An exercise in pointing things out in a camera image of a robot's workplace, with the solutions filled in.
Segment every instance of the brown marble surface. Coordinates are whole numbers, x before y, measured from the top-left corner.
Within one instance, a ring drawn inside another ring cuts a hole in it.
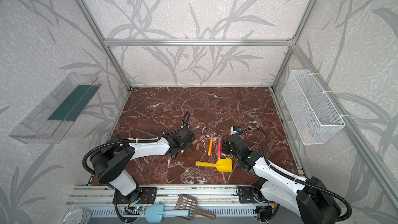
[[[195,161],[217,162],[217,142],[211,157],[207,155],[210,135],[229,136],[231,126],[243,129],[259,127],[269,134],[267,156],[282,168],[296,173],[290,147],[281,121],[267,87],[174,87],[135,88],[124,107],[113,135],[123,133],[132,138],[157,137],[162,132],[177,130],[184,113],[190,110],[189,127],[199,138],[205,138],[196,151],[179,153],[176,160],[170,156],[141,157],[130,161],[126,170],[140,185],[148,184],[251,184],[259,177],[244,171],[232,158],[231,173],[216,168],[196,167]],[[263,153],[265,138],[261,132],[244,133],[244,141],[251,150]]]

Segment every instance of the blue toy shovel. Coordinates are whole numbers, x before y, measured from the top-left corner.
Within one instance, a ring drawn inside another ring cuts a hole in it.
[[[145,210],[145,219],[150,223],[159,223],[162,221],[162,215],[188,217],[189,210],[166,210],[163,211],[163,204],[152,204]]]

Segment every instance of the yellow toy shovel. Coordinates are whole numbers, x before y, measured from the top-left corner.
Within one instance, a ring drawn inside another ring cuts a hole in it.
[[[232,171],[232,159],[222,158],[217,161],[217,163],[207,163],[196,161],[196,166],[199,167],[216,167],[219,172],[231,172]]]

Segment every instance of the leaf pattern wallpaper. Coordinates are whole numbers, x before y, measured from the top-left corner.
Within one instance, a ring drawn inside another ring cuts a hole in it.
[[[320,0],[298,43],[397,179],[396,2]],[[276,95],[306,172],[351,203],[353,215],[348,221],[398,223],[398,213],[343,130],[323,145],[302,144],[281,97],[292,69],[304,69],[294,55]]]
[[[73,0],[0,0],[0,223],[55,223],[89,175],[84,152],[106,141],[128,95]],[[70,72],[102,86],[59,144],[8,136]]]
[[[106,38],[251,39],[291,38],[309,0],[85,1]],[[112,47],[135,86],[271,85],[270,74],[277,74],[286,50],[284,46]]]

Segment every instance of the robotic arm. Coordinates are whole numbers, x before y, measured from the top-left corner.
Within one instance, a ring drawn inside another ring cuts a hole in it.
[[[105,144],[89,151],[83,158],[83,167],[96,174],[100,183],[115,187],[128,201],[135,201],[141,189],[126,172],[127,163],[151,155],[170,155],[175,159],[181,150],[189,150],[195,135],[188,128],[188,120],[189,112],[184,116],[181,129],[169,134],[163,133],[155,139],[133,139],[118,134]],[[266,136],[264,154],[249,150],[241,137],[242,133],[253,129],[263,132]],[[257,201],[277,202],[299,215],[305,224],[334,224],[351,216],[349,203],[327,190],[319,179],[297,176],[270,162],[266,158],[267,144],[268,135],[261,129],[248,128],[241,131],[240,127],[232,127],[231,135],[225,141],[223,149],[224,153],[234,156],[244,170],[261,177],[252,186]],[[87,165],[89,157],[94,170]],[[341,209],[333,197],[347,207],[346,213],[341,217]]]

